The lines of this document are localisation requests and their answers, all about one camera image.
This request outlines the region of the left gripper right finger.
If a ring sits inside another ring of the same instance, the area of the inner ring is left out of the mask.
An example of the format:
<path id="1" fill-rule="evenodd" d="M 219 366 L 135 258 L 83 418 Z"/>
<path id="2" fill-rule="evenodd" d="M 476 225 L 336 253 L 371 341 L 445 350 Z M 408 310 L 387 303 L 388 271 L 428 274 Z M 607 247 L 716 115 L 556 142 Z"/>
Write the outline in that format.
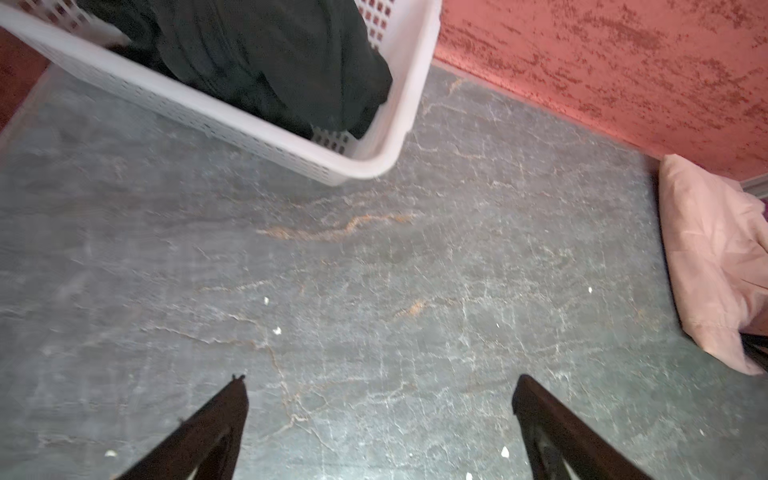
<path id="1" fill-rule="evenodd" d="M 519 377 L 512 397 L 534 479 L 647 479 L 532 376 Z"/>

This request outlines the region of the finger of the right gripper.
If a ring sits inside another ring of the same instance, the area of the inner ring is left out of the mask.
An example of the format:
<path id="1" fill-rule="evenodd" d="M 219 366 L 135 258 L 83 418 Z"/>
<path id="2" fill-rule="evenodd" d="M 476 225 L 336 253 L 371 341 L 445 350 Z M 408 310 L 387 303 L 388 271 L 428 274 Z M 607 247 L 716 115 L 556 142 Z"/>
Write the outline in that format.
<path id="1" fill-rule="evenodd" d="M 741 334 L 742 346 L 749 359 L 756 363 L 763 371 L 768 369 L 768 338 L 763 335 Z"/>

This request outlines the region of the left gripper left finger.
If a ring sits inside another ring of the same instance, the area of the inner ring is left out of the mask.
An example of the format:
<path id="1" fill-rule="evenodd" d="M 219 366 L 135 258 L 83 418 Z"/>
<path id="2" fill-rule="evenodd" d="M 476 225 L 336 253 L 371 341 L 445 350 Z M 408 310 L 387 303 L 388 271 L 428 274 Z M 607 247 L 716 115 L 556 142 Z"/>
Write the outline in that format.
<path id="1" fill-rule="evenodd" d="M 245 377 L 233 377 L 216 395 L 120 477 L 231 479 L 249 410 Z"/>

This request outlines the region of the pink shorts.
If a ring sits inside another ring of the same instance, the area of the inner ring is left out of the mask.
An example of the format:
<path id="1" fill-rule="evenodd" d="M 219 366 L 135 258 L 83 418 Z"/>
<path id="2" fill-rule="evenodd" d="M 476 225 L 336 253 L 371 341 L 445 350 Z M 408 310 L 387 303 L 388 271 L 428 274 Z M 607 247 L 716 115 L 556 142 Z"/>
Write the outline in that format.
<path id="1" fill-rule="evenodd" d="M 761 375 L 742 336 L 767 333 L 765 205 L 734 180 L 679 155 L 659 168 L 659 214 L 684 332 L 728 367 Z"/>

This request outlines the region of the black shorts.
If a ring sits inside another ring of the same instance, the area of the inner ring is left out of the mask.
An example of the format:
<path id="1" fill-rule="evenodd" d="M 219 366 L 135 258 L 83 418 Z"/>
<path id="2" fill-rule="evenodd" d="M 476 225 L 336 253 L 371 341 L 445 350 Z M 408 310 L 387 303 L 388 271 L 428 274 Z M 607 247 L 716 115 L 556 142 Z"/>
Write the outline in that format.
<path id="1" fill-rule="evenodd" d="M 81 1 L 136 63 L 304 138 L 362 138 L 392 75 L 352 1 Z"/>

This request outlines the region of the white plastic basket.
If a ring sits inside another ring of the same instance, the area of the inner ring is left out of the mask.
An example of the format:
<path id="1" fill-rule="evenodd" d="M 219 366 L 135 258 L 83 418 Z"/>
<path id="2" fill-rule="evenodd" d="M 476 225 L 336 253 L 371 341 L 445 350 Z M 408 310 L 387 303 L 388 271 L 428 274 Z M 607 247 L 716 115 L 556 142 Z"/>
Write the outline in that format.
<path id="1" fill-rule="evenodd" d="M 110 51 L 116 27 L 73 1 L 4 1 L 1 26 L 79 80 L 328 186 L 390 170 L 412 129 L 440 32 L 439 1 L 360 1 L 393 77 L 366 135 L 301 138 Z"/>

